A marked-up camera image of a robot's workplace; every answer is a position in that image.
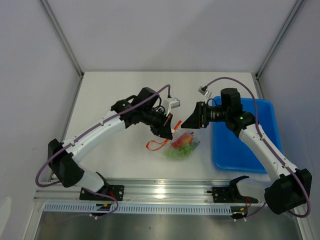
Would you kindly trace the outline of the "red chili pepper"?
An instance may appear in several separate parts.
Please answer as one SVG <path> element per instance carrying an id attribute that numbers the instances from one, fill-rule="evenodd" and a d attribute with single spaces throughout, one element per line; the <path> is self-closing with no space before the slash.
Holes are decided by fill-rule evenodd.
<path id="1" fill-rule="evenodd" d="M 181 136 L 176 141 L 171 143 L 171 147 L 181 148 L 185 143 L 188 143 L 188 136 Z"/>

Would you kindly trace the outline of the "orange red mango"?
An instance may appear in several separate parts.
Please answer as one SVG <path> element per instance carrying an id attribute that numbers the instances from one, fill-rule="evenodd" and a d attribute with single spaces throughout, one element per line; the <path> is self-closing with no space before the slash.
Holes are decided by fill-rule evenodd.
<path id="1" fill-rule="evenodd" d="M 190 145 L 192 142 L 193 142 L 193 136 L 188 133 L 183 133 L 177 140 L 177 143 L 179 146 L 183 146 L 185 144 Z"/>

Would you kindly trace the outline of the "clear zip bag orange zipper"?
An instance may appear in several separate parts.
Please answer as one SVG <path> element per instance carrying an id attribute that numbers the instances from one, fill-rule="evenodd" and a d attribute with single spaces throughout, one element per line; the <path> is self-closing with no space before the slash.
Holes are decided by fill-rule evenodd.
<path id="1" fill-rule="evenodd" d="M 171 129 L 172 140 L 150 140 L 146 149 L 170 161 L 189 159 L 201 142 L 200 132 L 198 129 L 182 128 L 181 125 L 182 121 L 179 120 Z"/>

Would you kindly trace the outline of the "green chili pepper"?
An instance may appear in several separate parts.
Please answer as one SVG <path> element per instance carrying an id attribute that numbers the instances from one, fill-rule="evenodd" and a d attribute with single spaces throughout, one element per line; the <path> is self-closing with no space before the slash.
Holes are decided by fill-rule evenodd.
<path id="1" fill-rule="evenodd" d="M 192 149 L 195 149 L 199 144 L 200 144 L 200 141 L 193 141 L 193 142 L 190 143 L 189 146 L 190 146 Z"/>

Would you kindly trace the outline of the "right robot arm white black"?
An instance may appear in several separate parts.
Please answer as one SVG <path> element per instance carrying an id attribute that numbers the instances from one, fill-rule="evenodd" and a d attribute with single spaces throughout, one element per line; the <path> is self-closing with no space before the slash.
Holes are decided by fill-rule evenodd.
<path id="1" fill-rule="evenodd" d="M 259 124 L 257 115 L 243 110 L 241 95 L 236 88 L 222 89 L 220 97 L 221 103 L 216 106 L 197 102 L 181 128 L 201 129 L 211 122 L 225 123 L 226 128 L 256 156 L 270 179 L 267 182 L 248 176 L 235 178 L 229 182 L 229 198 L 239 202 L 245 197 L 252 197 L 267 204 L 277 215 L 290 213 L 292 209 L 306 204 L 306 213 L 295 214 L 295 217 L 307 217 L 311 212 L 311 173 L 306 168 L 298 169 L 275 147 Z"/>

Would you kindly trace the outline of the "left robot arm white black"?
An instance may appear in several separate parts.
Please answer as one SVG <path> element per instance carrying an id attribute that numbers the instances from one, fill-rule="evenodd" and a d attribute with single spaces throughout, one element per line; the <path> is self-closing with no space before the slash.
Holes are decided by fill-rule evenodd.
<path id="1" fill-rule="evenodd" d="M 101 120 L 78 136 L 50 141 L 48 166 L 65 188 L 79 186 L 103 200 L 109 193 L 108 183 L 100 173 L 80 165 L 84 157 L 107 138 L 138 123 L 149 126 L 155 136 L 172 140 L 171 110 L 180 105 L 177 98 L 162 100 L 159 93 L 144 87 L 138 95 L 117 101 Z"/>

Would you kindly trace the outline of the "green grape bunch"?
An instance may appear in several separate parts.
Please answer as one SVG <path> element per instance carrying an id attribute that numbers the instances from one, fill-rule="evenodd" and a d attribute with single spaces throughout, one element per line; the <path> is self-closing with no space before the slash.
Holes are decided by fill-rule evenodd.
<path id="1" fill-rule="evenodd" d="M 183 145 L 178 148 L 170 147 L 164 151 L 164 156 L 174 160 L 185 159 L 193 152 L 193 145 Z"/>

